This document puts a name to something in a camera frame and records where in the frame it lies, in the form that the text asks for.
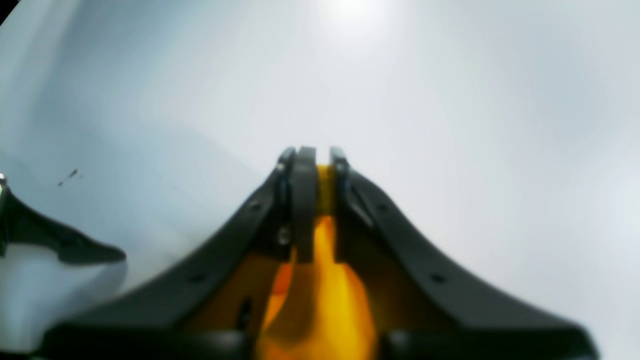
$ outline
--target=black plastic piece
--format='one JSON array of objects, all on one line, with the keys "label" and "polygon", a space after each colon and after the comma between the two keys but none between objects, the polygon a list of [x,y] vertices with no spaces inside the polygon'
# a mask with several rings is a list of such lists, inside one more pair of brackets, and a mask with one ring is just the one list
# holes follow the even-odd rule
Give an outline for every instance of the black plastic piece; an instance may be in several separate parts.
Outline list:
[{"label": "black plastic piece", "polygon": [[[358,229],[369,231],[424,298],[454,323],[453,332],[391,331],[382,341],[385,359],[597,358],[582,327],[524,304],[457,265],[411,225],[387,194],[353,170],[340,149],[332,148],[331,159],[337,178],[339,259],[357,262],[356,272],[377,266],[358,262],[349,246]],[[542,350],[533,351],[534,344]]]},{"label": "black plastic piece", "polygon": [[122,261],[125,253],[101,244],[67,225],[51,220],[22,203],[0,177],[0,256],[9,243],[41,245],[58,253],[58,259],[72,265]]},{"label": "black plastic piece", "polygon": [[11,352],[0,352],[0,360],[31,360],[31,356]]},{"label": "black plastic piece", "polygon": [[314,259],[317,178],[316,150],[302,147],[291,173],[293,242],[298,248],[299,263],[310,263]]},{"label": "black plastic piece", "polygon": [[577,329],[394,331],[381,339],[388,360],[593,359]]},{"label": "black plastic piece", "polygon": [[[83,336],[89,332],[92,336]],[[38,356],[61,360],[243,360],[253,340],[242,331],[173,331],[64,325],[45,337]]]},{"label": "black plastic piece", "polygon": [[[310,156],[305,152],[303,165]],[[236,334],[234,341],[214,341],[210,332],[185,331],[182,327],[221,290],[250,252],[289,260],[289,254],[282,250],[289,247],[278,246],[278,234],[292,221],[290,177],[300,164],[296,162],[298,156],[293,148],[287,149],[264,184],[216,234],[175,268],[131,294],[51,329],[36,355],[51,360],[248,358],[252,341],[244,328],[257,309],[246,299],[238,304],[235,324],[229,329]],[[308,169],[297,170],[306,175]],[[219,347],[230,355],[216,357],[223,350]]]}]

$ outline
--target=white background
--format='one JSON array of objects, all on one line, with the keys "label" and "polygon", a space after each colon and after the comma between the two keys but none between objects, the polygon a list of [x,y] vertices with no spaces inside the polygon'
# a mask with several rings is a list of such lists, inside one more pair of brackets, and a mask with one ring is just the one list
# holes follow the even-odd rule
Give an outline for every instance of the white background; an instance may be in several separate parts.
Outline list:
[{"label": "white background", "polygon": [[339,145],[450,257],[585,325],[604,359],[640,358],[639,17],[634,1],[21,1],[0,27],[0,172],[129,260],[12,245],[0,348],[174,264],[287,146],[327,162]]}]

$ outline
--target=black mount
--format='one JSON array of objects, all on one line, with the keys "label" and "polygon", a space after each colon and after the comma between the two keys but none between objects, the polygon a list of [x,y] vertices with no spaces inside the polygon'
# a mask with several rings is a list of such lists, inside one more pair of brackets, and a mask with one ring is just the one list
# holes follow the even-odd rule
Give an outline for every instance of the black mount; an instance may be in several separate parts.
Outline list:
[{"label": "black mount", "polygon": [[26,206],[0,174],[0,257],[10,243],[41,245],[71,265],[110,263],[126,258],[122,250],[101,244],[78,230],[47,218]]},{"label": "black mount", "polygon": [[[524,304],[436,249],[375,184],[331,150],[336,260],[367,290],[380,359],[593,360],[579,325]],[[250,359],[277,265],[313,260],[315,150],[287,149],[265,183],[175,268],[45,335],[36,355]]]},{"label": "black mount", "polygon": [[0,3],[0,25],[11,14],[16,5],[18,5],[18,0],[6,0]]}]

